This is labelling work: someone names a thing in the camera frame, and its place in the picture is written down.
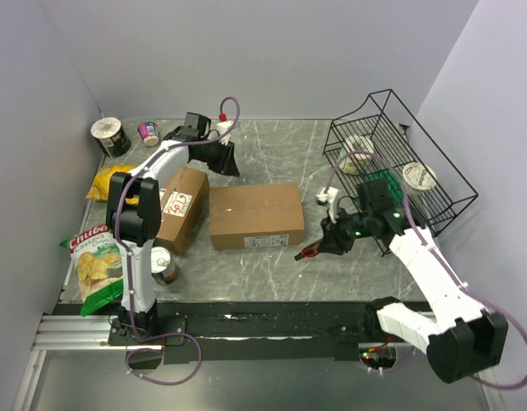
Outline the red black box cutter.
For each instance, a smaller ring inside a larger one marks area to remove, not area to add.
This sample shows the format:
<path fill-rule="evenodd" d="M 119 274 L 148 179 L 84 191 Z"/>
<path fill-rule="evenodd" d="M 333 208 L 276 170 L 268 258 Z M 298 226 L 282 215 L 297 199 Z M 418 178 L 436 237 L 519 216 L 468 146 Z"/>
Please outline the red black box cutter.
<path fill-rule="evenodd" d="M 300 261 L 302 259 L 314 258 L 319 254 L 318 250 L 319 243 L 314 242 L 306 247 L 304 247 L 299 253 L 294 256 L 295 261 Z"/>

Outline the labelled cardboard express box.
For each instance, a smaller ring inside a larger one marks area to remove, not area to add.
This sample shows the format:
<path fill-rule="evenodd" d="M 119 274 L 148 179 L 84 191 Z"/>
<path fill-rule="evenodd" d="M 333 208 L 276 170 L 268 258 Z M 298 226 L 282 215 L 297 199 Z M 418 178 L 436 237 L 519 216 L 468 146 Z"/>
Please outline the labelled cardboard express box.
<path fill-rule="evenodd" d="M 183 167 L 160 189 L 161 226 L 155 245 L 182 255 L 209 197 L 208 176 L 201 170 Z"/>

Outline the plain taped cardboard box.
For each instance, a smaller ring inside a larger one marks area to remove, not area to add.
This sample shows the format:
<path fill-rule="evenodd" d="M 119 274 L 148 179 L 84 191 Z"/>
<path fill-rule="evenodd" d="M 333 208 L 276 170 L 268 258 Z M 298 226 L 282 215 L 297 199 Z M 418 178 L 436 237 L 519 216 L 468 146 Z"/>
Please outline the plain taped cardboard box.
<path fill-rule="evenodd" d="M 217 251 L 298 246 L 305 239 L 294 182 L 212 188 L 209 212 L 210 241 Z"/>

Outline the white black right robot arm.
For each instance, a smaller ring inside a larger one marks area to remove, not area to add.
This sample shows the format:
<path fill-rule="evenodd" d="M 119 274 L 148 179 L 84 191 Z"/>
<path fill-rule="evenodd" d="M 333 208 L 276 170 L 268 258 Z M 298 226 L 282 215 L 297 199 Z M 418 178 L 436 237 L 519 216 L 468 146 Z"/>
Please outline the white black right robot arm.
<path fill-rule="evenodd" d="M 505 316 L 462 290 L 429 229 L 413 210 L 394 201 L 385 180 L 362 183 L 357 190 L 361 210 L 354 213 L 339 206 L 338 189 L 317 193 L 317 203 L 328 210 L 321 222 L 323 236 L 310 255 L 343 255 L 357 239 L 379 239 L 409 271 L 434 314 L 428 318 L 394 297 L 376 299 L 365 308 L 365 335 L 377 342 L 391 335 L 410 343 L 426 354 L 435 375 L 447 384 L 498 365 L 508 331 Z"/>

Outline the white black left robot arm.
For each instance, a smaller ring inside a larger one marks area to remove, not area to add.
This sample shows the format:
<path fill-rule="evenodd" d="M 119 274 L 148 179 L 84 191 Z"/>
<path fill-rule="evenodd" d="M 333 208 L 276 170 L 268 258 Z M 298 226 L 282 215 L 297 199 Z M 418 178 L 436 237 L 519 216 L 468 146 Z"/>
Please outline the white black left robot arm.
<path fill-rule="evenodd" d="M 123 277 L 121 325 L 138 343 L 153 342 L 159 333 L 157 299 L 151 278 L 151 250 L 162 222 L 160 188 L 192 161 L 209 170 L 238 176 L 234 143 L 229 135 L 238 120 L 226 120 L 223 131 L 211 119 L 189 112 L 184 123 L 163 137 L 158 149 L 130 172 L 110 178 L 106 225 L 121 252 Z"/>

